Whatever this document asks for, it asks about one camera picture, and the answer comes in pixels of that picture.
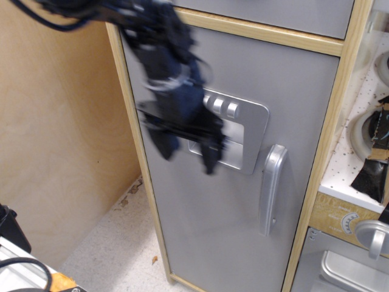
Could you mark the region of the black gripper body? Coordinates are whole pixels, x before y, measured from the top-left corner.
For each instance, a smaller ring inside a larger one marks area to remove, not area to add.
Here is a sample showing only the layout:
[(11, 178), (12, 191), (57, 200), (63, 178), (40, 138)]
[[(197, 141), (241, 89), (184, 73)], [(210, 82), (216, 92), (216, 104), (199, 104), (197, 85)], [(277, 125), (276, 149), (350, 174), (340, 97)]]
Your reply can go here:
[(146, 127), (180, 131), (184, 138), (203, 142), (207, 138), (224, 140), (223, 121), (203, 102), (202, 83), (184, 82), (180, 86), (146, 85), (155, 97), (152, 102), (139, 103)]

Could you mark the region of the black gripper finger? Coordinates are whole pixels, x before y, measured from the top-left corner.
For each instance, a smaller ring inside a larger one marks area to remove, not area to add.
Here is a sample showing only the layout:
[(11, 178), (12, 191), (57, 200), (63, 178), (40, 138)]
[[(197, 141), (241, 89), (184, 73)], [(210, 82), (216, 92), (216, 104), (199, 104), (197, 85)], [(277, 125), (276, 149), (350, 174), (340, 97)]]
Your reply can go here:
[(147, 127), (149, 136), (160, 155), (169, 161), (180, 148), (177, 131), (169, 128)]
[(205, 166), (205, 173), (207, 175), (212, 175), (214, 173), (218, 161), (220, 161), (223, 157), (224, 148), (224, 140), (211, 140), (203, 141), (200, 143), (202, 161)]

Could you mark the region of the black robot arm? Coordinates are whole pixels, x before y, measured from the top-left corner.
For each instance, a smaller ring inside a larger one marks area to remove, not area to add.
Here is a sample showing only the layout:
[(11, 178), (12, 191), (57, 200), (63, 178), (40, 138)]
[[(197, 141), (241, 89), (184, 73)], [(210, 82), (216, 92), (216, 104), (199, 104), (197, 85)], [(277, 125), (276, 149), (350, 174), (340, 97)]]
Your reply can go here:
[(90, 21), (115, 25), (143, 66), (145, 86), (154, 100), (139, 105), (151, 140), (164, 159), (179, 148), (179, 139), (197, 142), (207, 174), (222, 159), (222, 120), (208, 110), (199, 59), (190, 50), (190, 28), (171, 1), (41, 1), (47, 12), (72, 18), (72, 24), (52, 23), (23, 2), (15, 5), (35, 21), (61, 32)]

